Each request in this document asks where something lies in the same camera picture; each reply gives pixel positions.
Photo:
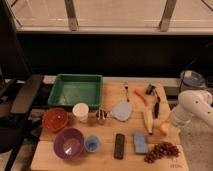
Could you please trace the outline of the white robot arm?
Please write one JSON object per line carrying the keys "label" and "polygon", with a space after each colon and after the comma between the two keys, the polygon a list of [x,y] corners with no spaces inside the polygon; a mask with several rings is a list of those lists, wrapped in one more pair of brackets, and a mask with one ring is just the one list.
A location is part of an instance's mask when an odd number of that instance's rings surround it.
{"label": "white robot arm", "polygon": [[186,90],[178,95],[178,104],[171,110],[169,131],[179,131],[196,116],[213,128],[213,95],[206,90]]}

